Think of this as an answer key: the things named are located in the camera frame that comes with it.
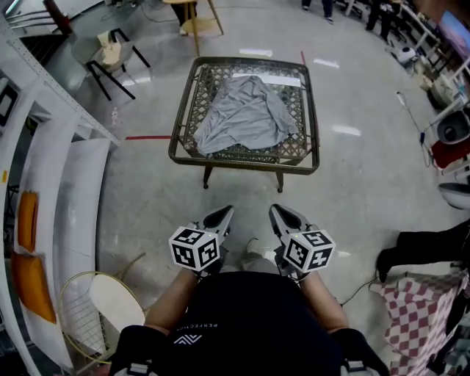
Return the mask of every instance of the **red and white checkered cloth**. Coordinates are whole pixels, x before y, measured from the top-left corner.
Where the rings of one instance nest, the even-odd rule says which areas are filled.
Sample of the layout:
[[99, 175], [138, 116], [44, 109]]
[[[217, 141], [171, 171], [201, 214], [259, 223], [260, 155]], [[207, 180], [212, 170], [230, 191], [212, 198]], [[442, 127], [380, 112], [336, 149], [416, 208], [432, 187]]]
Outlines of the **red and white checkered cloth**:
[[406, 273], [392, 283], [373, 283], [371, 291], [386, 302], [390, 327], [386, 341], [401, 354], [391, 362], [391, 376], [422, 376], [431, 356], [450, 339], [446, 323], [452, 302], [468, 283], [466, 272], [448, 275]]

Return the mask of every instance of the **red tape line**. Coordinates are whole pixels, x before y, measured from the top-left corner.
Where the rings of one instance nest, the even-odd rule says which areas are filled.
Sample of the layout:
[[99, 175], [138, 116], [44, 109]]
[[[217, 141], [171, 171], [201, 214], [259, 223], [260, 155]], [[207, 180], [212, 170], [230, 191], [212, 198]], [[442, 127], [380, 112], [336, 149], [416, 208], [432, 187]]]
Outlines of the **red tape line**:
[[128, 136], [126, 140], [169, 140], [171, 136]]

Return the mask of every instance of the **black shirt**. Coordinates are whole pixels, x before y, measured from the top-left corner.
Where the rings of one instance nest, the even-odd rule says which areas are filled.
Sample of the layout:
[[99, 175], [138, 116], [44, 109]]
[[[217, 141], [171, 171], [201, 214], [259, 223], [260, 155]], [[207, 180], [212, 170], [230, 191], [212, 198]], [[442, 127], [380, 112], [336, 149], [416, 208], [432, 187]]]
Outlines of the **black shirt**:
[[288, 369], [339, 376], [345, 359], [363, 361], [388, 375], [361, 333], [324, 331], [290, 279], [229, 272], [198, 284], [186, 314], [169, 336], [147, 327], [124, 329], [110, 374], [150, 361], [157, 375], [202, 369], [206, 375], [268, 375]]

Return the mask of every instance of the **gray cloth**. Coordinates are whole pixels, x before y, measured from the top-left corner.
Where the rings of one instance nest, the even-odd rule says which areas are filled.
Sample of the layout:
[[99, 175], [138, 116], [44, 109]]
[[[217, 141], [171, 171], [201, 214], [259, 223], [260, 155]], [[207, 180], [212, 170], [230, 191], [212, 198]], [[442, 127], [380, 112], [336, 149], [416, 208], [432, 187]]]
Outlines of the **gray cloth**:
[[257, 76], [226, 79], [206, 117], [194, 133], [206, 155], [241, 144], [262, 149], [297, 133], [294, 118], [282, 100]]
[[267, 258], [263, 258], [259, 253], [229, 252], [225, 257], [225, 262], [220, 272], [240, 271], [279, 274], [278, 267]]

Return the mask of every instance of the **wooden stool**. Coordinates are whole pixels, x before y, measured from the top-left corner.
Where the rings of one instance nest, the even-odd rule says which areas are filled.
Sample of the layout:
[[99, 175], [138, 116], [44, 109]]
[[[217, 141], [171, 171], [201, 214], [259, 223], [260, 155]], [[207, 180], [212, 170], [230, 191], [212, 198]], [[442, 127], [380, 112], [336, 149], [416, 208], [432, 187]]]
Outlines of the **wooden stool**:
[[[194, 8], [195, 0], [163, 0], [163, 2], [166, 4], [184, 4], [185, 22], [183, 23], [183, 26], [181, 28], [187, 33], [190, 33], [190, 32], [193, 33], [194, 42], [196, 45], [196, 54], [200, 56], [198, 33], [211, 29], [213, 25], [213, 22], [212, 22], [213, 20], [207, 19], [207, 18], [195, 17], [195, 8]], [[217, 15], [217, 12], [215, 11], [214, 4], [212, 4], [212, 0], [207, 0], [207, 2], [209, 3], [209, 6], [211, 7], [212, 13], [214, 13], [215, 21], [217, 22], [220, 32], [223, 35], [222, 25], [220, 24], [219, 16]]]

